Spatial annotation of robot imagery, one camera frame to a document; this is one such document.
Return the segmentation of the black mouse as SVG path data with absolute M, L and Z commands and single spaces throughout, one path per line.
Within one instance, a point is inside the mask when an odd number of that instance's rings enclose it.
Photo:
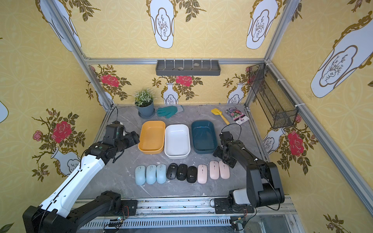
M 180 164 L 177 169 L 176 178 L 177 180 L 184 181 L 187 177 L 188 166 L 186 164 Z
M 190 166 L 187 169 L 187 182 L 195 183 L 198 177 L 198 169 L 195 166 Z
M 167 169 L 167 179 L 168 180 L 174 180 L 177 176 L 177 170 L 178 170 L 178 165 L 176 163 L 171 163 Z

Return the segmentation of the black mouse right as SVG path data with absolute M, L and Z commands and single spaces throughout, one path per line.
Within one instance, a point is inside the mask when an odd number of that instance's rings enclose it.
M 195 166 L 190 166 L 187 169 L 187 182 L 195 183 L 198 177 L 198 169 Z

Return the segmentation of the potted green plant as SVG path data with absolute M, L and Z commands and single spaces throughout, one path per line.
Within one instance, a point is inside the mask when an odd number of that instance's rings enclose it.
M 155 114 L 153 102 L 154 93 L 150 88 L 144 88 L 135 93 L 135 105 L 141 118 L 151 118 Z

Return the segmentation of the grey wall shelf tray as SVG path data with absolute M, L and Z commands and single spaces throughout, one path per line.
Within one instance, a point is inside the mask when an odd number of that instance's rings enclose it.
M 157 60 L 157 76 L 219 76 L 219 60 L 213 59 L 163 59 Z

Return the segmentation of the black mouse left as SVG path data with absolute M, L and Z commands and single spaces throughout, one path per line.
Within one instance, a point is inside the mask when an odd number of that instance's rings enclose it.
M 167 179 L 168 180 L 174 180 L 177 176 L 177 170 L 178 170 L 178 165 L 176 163 L 171 163 L 167 169 Z

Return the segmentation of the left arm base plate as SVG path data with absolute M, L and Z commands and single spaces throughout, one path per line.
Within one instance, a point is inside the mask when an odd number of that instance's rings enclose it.
M 118 216 L 135 216 L 138 207 L 137 200 L 121 200 L 119 207 L 114 209 L 114 214 Z

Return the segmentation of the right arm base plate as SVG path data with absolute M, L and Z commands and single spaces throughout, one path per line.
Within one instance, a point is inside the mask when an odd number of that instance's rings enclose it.
M 252 206 L 248 204 L 236 204 L 231 198 L 215 198 L 213 199 L 213 203 L 216 214 L 245 215 L 255 213 Z

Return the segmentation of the flower seed packet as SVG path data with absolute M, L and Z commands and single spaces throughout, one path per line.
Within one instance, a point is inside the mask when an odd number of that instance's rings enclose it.
M 249 121 L 249 118 L 244 113 L 242 113 L 239 109 L 237 109 L 236 107 L 231 107 L 231 108 L 227 109 L 225 112 L 238 125 L 242 125 L 243 123 Z

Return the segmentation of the yellow storage box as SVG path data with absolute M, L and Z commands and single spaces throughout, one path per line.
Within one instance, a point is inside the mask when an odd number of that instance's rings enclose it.
M 161 120 L 147 121 L 142 125 L 138 148 L 144 154 L 159 154 L 164 149 L 166 124 Z

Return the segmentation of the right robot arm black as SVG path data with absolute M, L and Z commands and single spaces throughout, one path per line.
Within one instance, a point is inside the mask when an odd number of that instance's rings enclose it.
M 253 155 L 230 132 L 222 132 L 219 137 L 221 146 L 215 149 L 213 155 L 231 168 L 239 163 L 246 171 L 246 187 L 229 193 L 232 204 L 253 208 L 282 204 L 285 194 L 276 164 Z

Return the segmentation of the green rubber glove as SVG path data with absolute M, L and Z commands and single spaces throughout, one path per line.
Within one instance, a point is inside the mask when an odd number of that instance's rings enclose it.
M 183 112 L 184 108 L 181 105 L 170 105 L 158 108 L 156 113 L 158 117 L 170 118 L 177 113 Z

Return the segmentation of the black mouse middle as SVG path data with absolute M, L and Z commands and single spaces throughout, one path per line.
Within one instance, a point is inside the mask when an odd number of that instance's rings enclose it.
M 188 166 L 186 164 L 180 164 L 177 169 L 176 178 L 177 180 L 184 181 L 187 177 Z

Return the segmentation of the teal storage box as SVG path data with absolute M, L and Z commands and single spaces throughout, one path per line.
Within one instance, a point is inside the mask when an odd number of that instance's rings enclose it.
M 212 154 L 217 148 L 214 124 L 209 120 L 197 120 L 191 125 L 193 147 L 197 154 Z

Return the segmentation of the pink mouse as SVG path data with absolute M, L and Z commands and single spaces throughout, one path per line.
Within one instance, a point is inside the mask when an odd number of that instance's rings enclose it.
M 213 180 L 219 179 L 220 176 L 220 166 L 218 161 L 210 161 L 209 163 L 210 178 Z
M 226 180 L 230 178 L 229 166 L 225 164 L 223 161 L 219 162 L 219 169 L 220 169 L 220 177 L 222 179 Z
M 207 183 L 208 168 L 207 165 L 198 166 L 197 181 L 200 184 Z

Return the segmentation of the light blue mouse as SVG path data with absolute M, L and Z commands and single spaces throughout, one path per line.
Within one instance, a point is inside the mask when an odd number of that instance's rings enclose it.
M 142 186 L 146 183 L 146 167 L 144 165 L 140 165 L 136 167 L 135 182 L 139 186 Z
M 167 180 L 167 166 L 160 164 L 156 167 L 156 181 L 159 184 L 165 183 Z
M 148 165 L 146 168 L 146 183 L 152 185 L 156 182 L 156 165 Z

